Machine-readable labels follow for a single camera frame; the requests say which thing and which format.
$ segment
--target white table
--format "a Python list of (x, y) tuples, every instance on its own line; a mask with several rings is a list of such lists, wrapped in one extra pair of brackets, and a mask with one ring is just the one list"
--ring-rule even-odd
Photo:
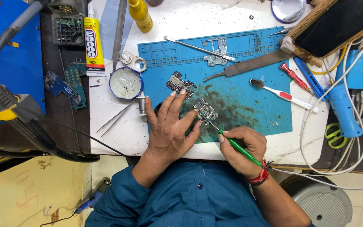
[[(95, 16), (100, 19), (106, 0), (93, 0), (92, 3)], [(134, 22), (124, 51), (138, 55), (138, 43), (163, 41), (164, 36), (184, 39), (284, 25), (273, 17), (270, 4), (271, 1), (261, 3), (257, 0), (204, 0), (201, 2), (165, 0), (160, 6), (148, 6), (154, 23), (154, 27), (150, 32), (143, 34)], [(312, 9), (311, 5), (306, 5), (306, 11), (301, 19)], [(253, 15), (254, 19), (249, 19), (249, 15)], [(286, 27), (297, 24), (301, 19), (286, 25)], [(337, 55), (330, 56), (327, 60), (327, 66), (332, 67), (337, 58)], [(294, 61), (290, 59), (289, 63), (291, 70), (294, 70), (302, 80), (306, 81)], [(90, 133), (93, 137), (99, 138), (126, 155), (140, 156), (148, 146), (149, 135), (146, 118), (138, 115), (138, 104), (136, 102), (104, 137), (100, 136), (105, 129), (96, 133), (98, 128), (129, 104), (129, 101), (116, 98), (110, 91), (108, 79), (112, 72), (113, 63), (105, 59), (104, 64), (107, 77), (91, 77), (89, 79), (90, 85), (98, 84), (96, 79), (101, 79), (103, 82), (103, 86), (91, 88), (89, 92)], [(122, 66), (121, 62), (117, 64), (117, 68)], [(315, 77), (322, 87), (329, 85), (327, 75), (316, 75)], [(294, 82), (291, 83), (291, 94), (310, 103), (315, 103), (317, 100)], [(320, 157), (329, 106), (329, 103), (320, 103), (318, 105), (320, 112), (313, 114), (307, 124), (304, 147), (306, 157), (310, 163), (315, 163)], [(293, 131), (266, 136), (267, 152), (265, 156), (267, 160), (274, 160), (277, 164), (305, 164), (299, 145), (300, 129), (304, 117), (305, 109), (292, 104)], [(94, 154), (117, 154), (93, 140), (91, 140), (91, 152)], [(184, 158), (225, 160), (219, 150), (218, 142), (195, 144), (184, 155)]]

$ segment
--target e8000 glue tube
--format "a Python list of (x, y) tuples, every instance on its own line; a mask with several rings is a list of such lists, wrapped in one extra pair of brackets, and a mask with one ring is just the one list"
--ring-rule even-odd
[(99, 20), (94, 18), (93, 5), (88, 5), (88, 17), (83, 19), (85, 27), (86, 75), (106, 76), (103, 51), (99, 35)]

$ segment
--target scissors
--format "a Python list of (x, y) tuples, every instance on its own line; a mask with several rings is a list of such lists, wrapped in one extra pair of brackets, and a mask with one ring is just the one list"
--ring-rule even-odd
[[(328, 134), (328, 135), (327, 135), (327, 131), (328, 131), (330, 128), (332, 128), (332, 127), (337, 127), (338, 129), (337, 129), (336, 131), (334, 131), (334, 132), (332, 132), (332, 133), (330, 133), (330, 134)], [(326, 130), (325, 130), (325, 132), (324, 132), (324, 137), (325, 137), (326, 139), (330, 139), (330, 138), (332, 138), (331, 140), (327, 141), (327, 144), (329, 145), (329, 147), (331, 147), (331, 148), (333, 148), (333, 149), (340, 149), (340, 148), (342, 148), (342, 147), (344, 147), (344, 146), (345, 146), (345, 144), (347, 143), (348, 139), (347, 139), (346, 137), (342, 137), (342, 136), (340, 135), (340, 132), (341, 132), (341, 129), (340, 129), (340, 124), (339, 124), (338, 122), (336, 122), (336, 123), (331, 123), (331, 124), (329, 124), (329, 125), (327, 125), (327, 126), (326, 126)], [(342, 140), (342, 142), (341, 142), (339, 145), (334, 146), (334, 145), (333, 145), (333, 143), (334, 143), (334, 142), (336, 142), (337, 140), (341, 139), (341, 138), (344, 138), (344, 139)]]

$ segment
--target red screwdriver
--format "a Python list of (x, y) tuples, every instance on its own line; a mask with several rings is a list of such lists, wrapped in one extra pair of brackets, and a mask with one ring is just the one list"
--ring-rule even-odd
[(301, 87), (303, 88), (305, 91), (309, 92), (310, 94), (312, 94), (313, 96), (315, 96), (309, 89), (309, 87), (305, 84), (305, 82), (303, 80), (301, 80), (294, 71), (290, 70), (288, 68), (288, 65), (284, 62), (279, 66), (280, 69), (284, 70), (286, 72), (286, 74), (288, 74), (288, 76), (290, 76), (293, 80), (295, 80), (295, 82)]

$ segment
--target dark stain on mat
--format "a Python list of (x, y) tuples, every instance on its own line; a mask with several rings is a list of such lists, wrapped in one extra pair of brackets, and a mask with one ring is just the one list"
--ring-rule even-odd
[[(198, 85), (194, 95), (183, 103), (180, 110), (180, 115), (184, 116), (193, 109), (193, 104), (200, 98), (203, 98), (215, 111), (219, 114), (218, 118), (213, 122), (219, 129), (229, 130), (239, 126), (248, 126), (250, 128), (259, 128), (261, 125), (259, 121), (253, 117), (255, 112), (262, 113), (261, 109), (255, 110), (251, 107), (241, 106), (235, 100), (231, 101), (226, 96), (225, 98), (217, 91), (212, 90), (212, 85)], [(192, 126), (198, 119), (194, 119), (193, 124), (186, 132), (188, 135), (191, 132)], [(218, 142), (218, 132), (216, 128), (208, 124), (207, 126), (202, 123), (200, 127), (200, 136), (196, 143)]]

